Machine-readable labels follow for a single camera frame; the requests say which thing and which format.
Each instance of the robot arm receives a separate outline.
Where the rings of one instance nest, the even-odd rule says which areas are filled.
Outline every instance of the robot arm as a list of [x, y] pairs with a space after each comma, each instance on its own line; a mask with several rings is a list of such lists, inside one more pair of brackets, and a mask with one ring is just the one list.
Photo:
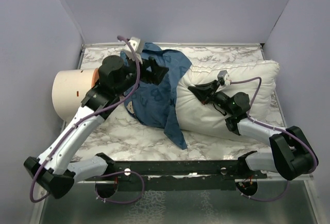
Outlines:
[[220, 71], [218, 80], [207, 84], [188, 87], [204, 105], [213, 104], [221, 108], [229, 131], [245, 135], [271, 147], [272, 152], [252, 151], [242, 156], [252, 171], [265, 170], [279, 173], [287, 180], [307, 174], [318, 165], [318, 159], [304, 133], [299, 127], [273, 127], [254, 120], [249, 116], [250, 99], [239, 92], [229, 97], [219, 86], [229, 86], [231, 81], [227, 71]]
[[[131, 38], [129, 43], [132, 48], [124, 48], [125, 52], [131, 49], [130, 53], [126, 54], [128, 59], [133, 54], [142, 52], [144, 42]], [[86, 161], [70, 161], [93, 130], [112, 113], [115, 108], [113, 104], [120, 101], [120, 95], [134, 85], [138, 78], [137, 65], [140, 69], [140, 80], [156, 85], [161, 83], [169, 70], [159, 66], [152, 57], [148, 60], [141, 59], [140, 55], [135, 58], [138, 62], [127, 60], [128, 65], [125, 65], [119, 56], [105, 58], [98, 69], [99, 80], [87, 92], [76, 115], [63, 133], [37, 158], [29, 157], [24, 162], [34, 181], [56, 199], [64, 196], [74, 183], [103, 175], [107, 168], [112, 166], [112, 161], [103, 154], [97, 154]]]

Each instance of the gray wall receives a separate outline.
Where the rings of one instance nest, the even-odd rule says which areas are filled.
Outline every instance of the gray wall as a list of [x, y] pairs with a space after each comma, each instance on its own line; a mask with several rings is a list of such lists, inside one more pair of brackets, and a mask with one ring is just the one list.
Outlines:
[[82, 39], [59, 0], [0, 1], [0, 223], [27, 223], [31, 178], [23, 167], [59, 134], [51, 98], [74, 68]]
[[288, 0], [61, 0], [86, 43], [264, 43]]
[[280, 63], [277, 92], [285, 118], [289, 125], [303, 128], [319, 157], [315, 179], [327, 210], [330, 210], [329, 18], [330, 0], [290, 0], [265, 45], [267, 58]]

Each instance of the marble countertop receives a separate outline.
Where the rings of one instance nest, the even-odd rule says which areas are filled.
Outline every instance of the marble countertop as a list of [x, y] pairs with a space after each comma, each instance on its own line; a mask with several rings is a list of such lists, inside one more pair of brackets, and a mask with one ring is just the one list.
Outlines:
[[[110, 55], [119, 55], [121, 46], [86, 48], [81, 69], [96, 68]], [[263, 60], [258, 46], [236, 47], [164, 47], [182, 51], [192, 62], [220, 61], [243, 63]], [[283, 126], [275, 94], [265, 120], [271, 125]], [[158, 160], [232, 160], [251, 151], [269, 151], [270, 148], [257, 141], [239, 142], [220, 139], [191, 131], [183, 131], [188, 149], [181, 150], [163, 133], [162, 129], [147, 127], [131, 117], [123, 105], [118, 106], [110, 117], [99, 126], [80, 147], [75, 161], [85, 160], [103, 152], [117, 161]]]

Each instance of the white cylinder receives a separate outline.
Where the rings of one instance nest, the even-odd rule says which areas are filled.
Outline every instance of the white cylinder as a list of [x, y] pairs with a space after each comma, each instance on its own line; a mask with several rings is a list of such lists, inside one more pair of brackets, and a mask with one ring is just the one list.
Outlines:
[[52, 90], [53, 106], [56, 113], [70, 122], [81, 105], [86, 93], [95, 86], [98, 69], [60, 71], [57, 73]]

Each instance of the white pillow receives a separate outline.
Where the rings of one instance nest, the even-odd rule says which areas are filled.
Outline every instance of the white pillow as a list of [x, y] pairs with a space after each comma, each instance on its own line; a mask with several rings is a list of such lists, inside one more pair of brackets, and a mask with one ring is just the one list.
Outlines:
[[[266, 118], [271, 104], [271, 95], [275, 90], [275, 78], [279, 65], [275, 61], [259, 61], [242, 64], [223, 64], [218, 62], [195, 61], [186, 74], [181, 78], [176, 88], [176, 116], [180, 128], [201, 134], [212, 135], [224, 139], [246, 141], [246, 137], [238, 136], [228, 131], [225, 119], [212, 104], [203, 105], [189, 86], [209, 83], [217, 79], [220, 70], [227, 70], [232, 81], [242, 81], [260, 76], [262, 84], [252, 105], [250, 115], [258, 120]], [[230, 85], [222, 91], [228, 96], [238, 92], [245, 92], [251, 99], [259, 84], [258, 80], [248, 83]]]

